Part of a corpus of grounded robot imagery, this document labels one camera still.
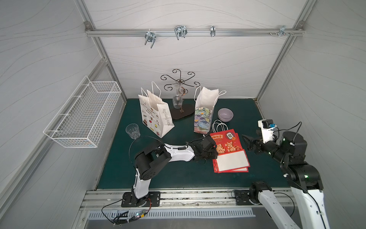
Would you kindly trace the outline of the red RICH paper bag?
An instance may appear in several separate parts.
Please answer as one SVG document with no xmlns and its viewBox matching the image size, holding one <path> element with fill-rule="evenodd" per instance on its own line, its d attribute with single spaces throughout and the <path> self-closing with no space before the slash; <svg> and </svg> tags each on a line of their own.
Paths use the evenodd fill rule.
<svg viewBox="0 0 366 229">
<path fill-rule="evenodd" d="M 225 170 L 225 171 L 219 171 L 218 165 L 216 160 L 213 160 L 213 170 L 214 173 L 247 173 L 248 168 L 239 168 L 239 169 L 232 169 L 232 170 Z"/>
</svg>

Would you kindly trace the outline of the floral print paper bag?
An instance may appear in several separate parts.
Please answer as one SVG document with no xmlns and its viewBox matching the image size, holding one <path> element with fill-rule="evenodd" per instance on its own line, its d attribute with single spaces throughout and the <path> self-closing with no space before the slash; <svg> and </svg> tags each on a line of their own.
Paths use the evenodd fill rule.
<svg viewBox="0 0 366 229">
<path fill-rule="evenodd" d="M 206 135 L 209 133 L 212 123 L 214 107 L 221 95 L 227 91 L 219 89 L 210 90 L 206 87 L 197 87 L 195 90 L 194 101 L 194 122 L 193 131 L 198 134 Z"/>
</svg>

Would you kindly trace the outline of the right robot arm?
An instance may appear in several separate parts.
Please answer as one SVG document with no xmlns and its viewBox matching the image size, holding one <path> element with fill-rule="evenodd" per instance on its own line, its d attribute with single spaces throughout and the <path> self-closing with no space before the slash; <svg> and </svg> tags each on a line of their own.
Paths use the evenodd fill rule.
<svg viewBox="0 0 366 229">
<path fill-rule="evenodd" d="M 285 131 L 280 144 L 264 142 L 261 138 L 242 136 L 246 146 L 256 154 L 267 154 L 279 163 L 281 172 L 291 187 L 302 227 L 328 229 L 330 227 L 324 203 L 324 186 L 318 170 L 305 162 L 307 142 L 292 131 Z M 247 193 L 253 205 L 262 205 L 280 229 L 297 229 L 298 226 L 281 206 L 272 188 L 263 181 L 252 183 Z"/>
</svg>

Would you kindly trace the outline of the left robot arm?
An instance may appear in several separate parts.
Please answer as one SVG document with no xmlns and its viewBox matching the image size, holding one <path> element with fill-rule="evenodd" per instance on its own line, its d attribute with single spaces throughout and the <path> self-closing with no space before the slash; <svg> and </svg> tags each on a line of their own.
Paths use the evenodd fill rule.
<svg viewBox="0 0 366 229">
<path fill-rule="evenodd" d="M 170 145 L 156 140 L 134 157 L 135 180 L 130 192 L 123 194 L 121 207 L 158 207 L 161 193 L 150 191 L 152 178 L 171 162 L 190 162 L 194 159 L 217 159 L 216 142 L 210 135 L 187 142 L 182 146 Z"/>
</svg>

